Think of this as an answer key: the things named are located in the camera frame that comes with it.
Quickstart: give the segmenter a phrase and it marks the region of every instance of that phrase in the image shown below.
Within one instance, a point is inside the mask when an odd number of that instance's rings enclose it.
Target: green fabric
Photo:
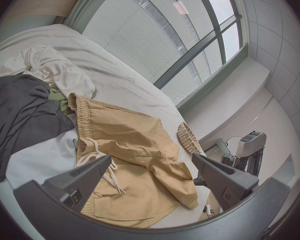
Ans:
[[[92,99],[94,97],[96,97],[96,93],[97,93],[97,90],[95,90],[93,92],[93,94],[91,96]],[[71,110],[71,108],[69,108],[67,98],[62,94],[62,92],[58,89],[58,87],[55,84],[52,84],[50,86],[50,94],[49,94],[48,99],[54,100],[54,101],[59,101],[60,106],[61,106],[61,112],[63,114],[68,115],[68,114],[75,113],[73,110]]]

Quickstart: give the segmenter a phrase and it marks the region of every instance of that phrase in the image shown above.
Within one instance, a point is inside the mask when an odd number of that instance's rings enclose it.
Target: drawstring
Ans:
[[[100,152],[98,150],[98,147],[99,147],[99,144],[96,140],[92,139],[92,138],[86,138],[87,140],[89,141],[92,141],[93,144],[94,144],[94,148],[95,148],[95,151],[92,151],[88,154],[85,154],[84,156],[82,156],[79,161],[77,162],[77,167],[78,166],[81,166],[81,165],[84,165],[91,157],[95,157],[96,159],[97,158],[100,158],[102,156],[106,156],[106,154]],[[122,190],[121,188],[119,188],[119,184],[118,184],[118,180],[113,172],[113,170],[116,170],[118,169],[117,165],[115,164],[115,162],[111,159],[111,164],[110,166],[108,167],[108,172],[111,176],[111,178],[109,178],[108,176],[106,176],[105,174],[103,175],[104,179],[109,182],[112,186],[116,187],[119,194],[121,194],[121,191],[125,194],[126,192],[124,190]]]

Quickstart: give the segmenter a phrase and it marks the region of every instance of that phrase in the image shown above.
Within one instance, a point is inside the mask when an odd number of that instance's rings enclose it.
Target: wicker basket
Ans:
[[[201,154],[203,152],[196,136],[185,122],[182,122],[178,127],[178,137],[181,144],[189,153]]]

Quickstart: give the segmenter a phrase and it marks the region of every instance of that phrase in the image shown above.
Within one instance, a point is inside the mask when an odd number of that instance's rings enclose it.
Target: dark gray garment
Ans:
[[[49,91],[29,74],[0,77],[0,182],[13,153],[74,128]]]

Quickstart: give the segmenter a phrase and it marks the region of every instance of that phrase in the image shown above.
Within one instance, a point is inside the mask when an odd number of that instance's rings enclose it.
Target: power strip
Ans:
[[[210,208],[210,205],[207,205],[207,213],[208,213],[208,215],[211,215],[211,208]]]

